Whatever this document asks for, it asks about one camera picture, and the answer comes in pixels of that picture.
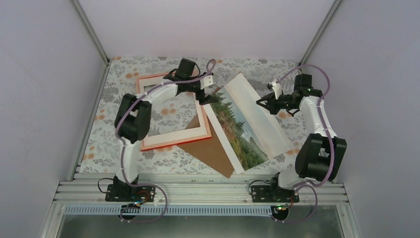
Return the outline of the landscape photo print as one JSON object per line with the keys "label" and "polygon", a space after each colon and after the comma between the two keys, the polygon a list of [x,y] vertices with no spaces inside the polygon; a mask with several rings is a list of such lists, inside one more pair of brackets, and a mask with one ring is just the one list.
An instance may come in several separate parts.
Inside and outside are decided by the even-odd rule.
{"label": "landscape photo print", "polygon": [[235,173],[294,149],[275,116],[256,104],[261,97],[242,73],[212,95],[217,101],[203,109]]}

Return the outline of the brown backing board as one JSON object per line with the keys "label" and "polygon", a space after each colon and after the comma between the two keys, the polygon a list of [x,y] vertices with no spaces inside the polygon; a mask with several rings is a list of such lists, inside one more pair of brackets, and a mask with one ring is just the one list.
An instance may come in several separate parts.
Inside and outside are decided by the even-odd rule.
{"label": "brown backing board", "polygon": [[234,168],[209,119],[208,122],[211,132],[210,138],[194,140],[177,146],[224,177],[230,178]]}

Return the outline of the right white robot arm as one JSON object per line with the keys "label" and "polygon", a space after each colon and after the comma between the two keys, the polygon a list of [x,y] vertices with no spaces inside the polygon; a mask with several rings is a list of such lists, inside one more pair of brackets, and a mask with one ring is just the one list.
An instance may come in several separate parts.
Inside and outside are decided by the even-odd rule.
{"label": "right white robot arm", "polygon": [[256,104],[274,115],[285,110],[291,116],[301,113],[309,132],[291,169],[279,172],[273,177],[268,195],[280,202],[287,196],[287,190],[298,190],[307,184],[319,187],[335,179],[347,149],[345,139],[339,138],[332,129],[324,108],[324,94],[312,86],[310,74],[299,74],[294,79],[294,90],[284,94],[279,82],[268,84],[269,94]]}

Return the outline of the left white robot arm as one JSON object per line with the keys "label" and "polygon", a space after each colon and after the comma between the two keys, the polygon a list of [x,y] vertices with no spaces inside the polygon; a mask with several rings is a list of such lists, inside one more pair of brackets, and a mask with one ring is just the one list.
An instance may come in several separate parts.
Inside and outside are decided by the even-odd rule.
{"label": "left white robot arm", "polygon": [[126,201],[138,194],[138,171],[135,162],[140,151],[140,142],[148,135],[153,105],[164,102],[184,92],[191,92],[201,106],[217,102],[205,93],[205,88],[214,85],[213,69],[216,60],[210,59],[205,73],[194,74],[198,65],[182,59],[178,68],[164,75],[162,81],[146,92],[123,96],[114,122],[115,136],[121,143],[120,170],[113,178],[113,187]]}

